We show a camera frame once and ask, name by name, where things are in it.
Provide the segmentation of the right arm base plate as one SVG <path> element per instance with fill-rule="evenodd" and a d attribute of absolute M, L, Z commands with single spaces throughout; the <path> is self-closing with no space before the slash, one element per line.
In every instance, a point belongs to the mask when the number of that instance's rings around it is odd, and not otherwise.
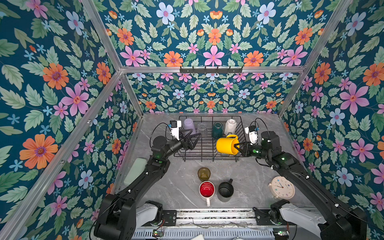
<path fill-rule="evenodd" d="M 257 225 L 259 226 L 267 226 L 267 225 L 281 226 L 281 225 L 287 224 L 287 222 L 283 220 L 278 210 L 275 210 L 275 209 L 261 210 L 256 207 L 253 207 L 253 211 L 255 214 Z"/>

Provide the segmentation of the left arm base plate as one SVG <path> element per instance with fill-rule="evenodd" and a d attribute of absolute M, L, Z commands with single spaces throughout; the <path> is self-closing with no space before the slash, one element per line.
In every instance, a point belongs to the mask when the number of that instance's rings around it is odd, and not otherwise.
<path fill-rule="evenodd" d="M 177 215 L 177 210 L 161 210 L 158 212 L 155 226 L 176 226 Z"/>

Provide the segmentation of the clear drinking glass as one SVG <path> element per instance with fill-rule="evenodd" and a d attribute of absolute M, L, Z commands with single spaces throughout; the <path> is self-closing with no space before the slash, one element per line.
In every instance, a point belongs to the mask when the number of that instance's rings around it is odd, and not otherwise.
<path fill-rule="evenodd" d="M 201 134 L 202 138 L 205 138 L 208 136 L 208 127 L 206 123 L 199 123 L 197 130 L 198 130 L 198 133 Z"/>

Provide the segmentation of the green mug cream interior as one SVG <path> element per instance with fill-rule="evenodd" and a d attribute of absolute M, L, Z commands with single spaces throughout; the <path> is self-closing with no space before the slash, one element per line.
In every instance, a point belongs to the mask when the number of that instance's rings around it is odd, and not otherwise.
<path fill-rule="evenodd" d="M 223 125 L 220 122 L 215 122 L 212 127 L 212 138 L 218 140 L 223 136 Z"/>

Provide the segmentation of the black mug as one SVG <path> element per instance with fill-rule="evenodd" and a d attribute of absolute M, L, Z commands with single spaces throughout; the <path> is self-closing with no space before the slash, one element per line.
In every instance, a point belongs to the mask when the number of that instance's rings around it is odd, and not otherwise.
<path fill-rule="evenodd" d="M 234 194 L 233 179 L 222 182 L 218 187 L 218 199 L 221 202 L 228 202 Z"/>

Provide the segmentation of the white ceramic mug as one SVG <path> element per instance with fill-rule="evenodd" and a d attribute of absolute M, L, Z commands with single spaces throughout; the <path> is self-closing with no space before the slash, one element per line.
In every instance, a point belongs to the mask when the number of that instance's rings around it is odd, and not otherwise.
<path fill-rule="evenodd" d="M 225 124 L 224 134 L 226 136 L 234 135 L 236 133 L 236 128 L 237 128 L 237 121 L 235 119 L 229 119 Z"/>

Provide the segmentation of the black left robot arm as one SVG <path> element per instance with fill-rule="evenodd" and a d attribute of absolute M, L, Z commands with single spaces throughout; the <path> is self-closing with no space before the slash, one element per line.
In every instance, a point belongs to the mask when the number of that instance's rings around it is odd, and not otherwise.
<path fill-rule="evenodd" d="M 200 133 L 193 135 L 191 130 L 180 130 L 179 136 L 172 140 L 156 137 L 143 172 L 125 189 L 103 199 L 94 222 L 94 236 L 104 240 L 130 240 L 139 226 L 137 203 L 165 175 L 170 166 L 169 157 L 180 150 L 193 150 L 200 138 Z"/>

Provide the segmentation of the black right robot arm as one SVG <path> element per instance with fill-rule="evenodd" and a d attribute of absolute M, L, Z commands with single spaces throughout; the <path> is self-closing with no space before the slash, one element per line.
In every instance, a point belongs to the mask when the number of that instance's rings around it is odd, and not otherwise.
<path fill-rule="evenodd" d="M 293 223 L 322 240 L 364 240 L 367 237 L 367 216 L 333 196 L 317 179 L 311 177 L 300 161 L 282 150 L 274 131 L 261 134 L 261 144 L 242 142 L 233 145 L 244 157 L 264 159 L 266 166 L 291 182 L 317 208 L 319 215 L 297 208 L 280 199 L 271 205 L 269 218 L 273 224 Z"/>

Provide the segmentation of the yellow mug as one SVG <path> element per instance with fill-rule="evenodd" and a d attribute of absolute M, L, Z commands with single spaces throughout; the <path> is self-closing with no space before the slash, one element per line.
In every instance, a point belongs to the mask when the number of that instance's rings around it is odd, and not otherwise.
<path fill-rule="evenodd" d="M 237 155 L 239 150 L 235 145 L 239 143 L 237 135 L 228 135 L 225 138 L 219 138 L 216 143 L 217 151 L 221 154 Z"/>

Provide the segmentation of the lilac plastic cup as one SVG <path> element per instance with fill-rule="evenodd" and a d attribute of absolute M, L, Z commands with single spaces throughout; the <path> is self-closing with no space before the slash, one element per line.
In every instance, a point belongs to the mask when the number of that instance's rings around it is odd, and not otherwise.
<path fill-rule="evenodd" d="M 185 130 L 192 130 L 192 135 L 196 134 L 196 128 L 193 119 L 186 118 L 183 122 L 183 127 Z"/>

